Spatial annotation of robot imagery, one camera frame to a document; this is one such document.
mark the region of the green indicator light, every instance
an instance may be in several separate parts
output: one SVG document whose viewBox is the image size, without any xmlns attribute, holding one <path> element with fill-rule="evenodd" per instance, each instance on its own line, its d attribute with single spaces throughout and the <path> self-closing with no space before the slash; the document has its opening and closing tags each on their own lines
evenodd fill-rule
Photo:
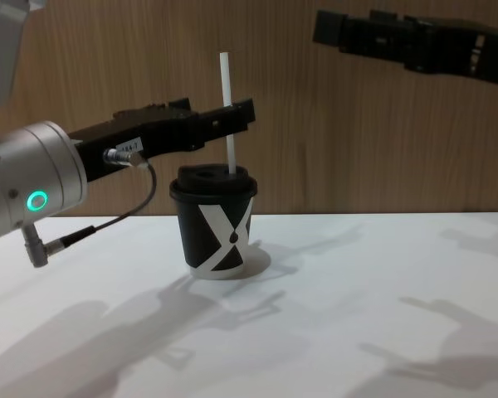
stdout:
<svg viewBox="0 0 498 398">
<path fill-rule="evenodd" d="M 28 198 L 26 202 L 29 211 L 41 211 L 48 203 L 48 195 L 44 191 L 35 191 Z"/>
</svg>

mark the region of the white straw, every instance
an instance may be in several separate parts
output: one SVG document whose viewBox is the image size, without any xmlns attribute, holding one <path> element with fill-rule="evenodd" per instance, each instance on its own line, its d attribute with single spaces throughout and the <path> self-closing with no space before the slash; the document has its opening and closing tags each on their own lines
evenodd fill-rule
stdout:
<svg viewBox="0 0 498 398">
<path fill-rule="evenodd" d="M 232 105 L 231 76 L 229 72 L 229 53 L 222 52 L 219 55 L 222 67 L 223 106 Z M 229 174 L 236 174 L 236 151 L 234 148 L 234 135 L 227 136 L 227 156 L 229 159 Z"/>
</svg>

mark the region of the wood panel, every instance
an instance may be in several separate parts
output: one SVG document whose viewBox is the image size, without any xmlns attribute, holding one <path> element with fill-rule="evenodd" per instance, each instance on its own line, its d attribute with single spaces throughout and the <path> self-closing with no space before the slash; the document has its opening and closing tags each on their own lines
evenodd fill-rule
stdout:
<svg viewBox="0 0 498 398">
<path fill-rule="evenodd" d="M 0 134 L 41 119 L 71 131 L 184 96 L 221 106 L 217 53 L 230 51 L 233 96 L 256 104 L 237 151 L 260 183 L 257 212 L 498 211 L 498 86 L 311 42 L 318 9 L 374 7 L 498 27 L 498 0 L 51 0 L 27 24 Z M 147 213 L 173 212 L 178 166 L 225 158 L 223 142 L 156 158 Z M 147 189 L 147 175 L 122 172 L 72 214 L 118 214 Z"/>
</svg>

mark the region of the black paper cup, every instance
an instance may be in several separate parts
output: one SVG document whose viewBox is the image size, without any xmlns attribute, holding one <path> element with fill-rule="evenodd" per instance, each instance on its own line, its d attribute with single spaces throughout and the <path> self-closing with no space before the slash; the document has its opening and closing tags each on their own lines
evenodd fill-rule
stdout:
<svg viewBox="0 0 498 398">
<path fill-rule="evenodd" d="M 256 180 L 243 167 L 236 175 L 225 164 L 179 169 L 170 196 L 193 276 L 227 279 L 244 270 L 256 194 Z"/>
</svg>

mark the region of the white table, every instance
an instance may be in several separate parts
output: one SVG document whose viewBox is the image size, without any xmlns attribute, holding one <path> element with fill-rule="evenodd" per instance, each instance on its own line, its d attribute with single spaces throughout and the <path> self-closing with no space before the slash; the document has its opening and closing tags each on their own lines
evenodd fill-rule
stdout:
<svg viewBox="0 0 498 398">
<path fill-rule="evenodd" d="M 38 270 L 0 239 L 0 398 L 498 398 L 498 215 L 260 216 L 251 239 L 269 268 L 220 282 L 186 276 L 173 217 Z"/>
</svg>

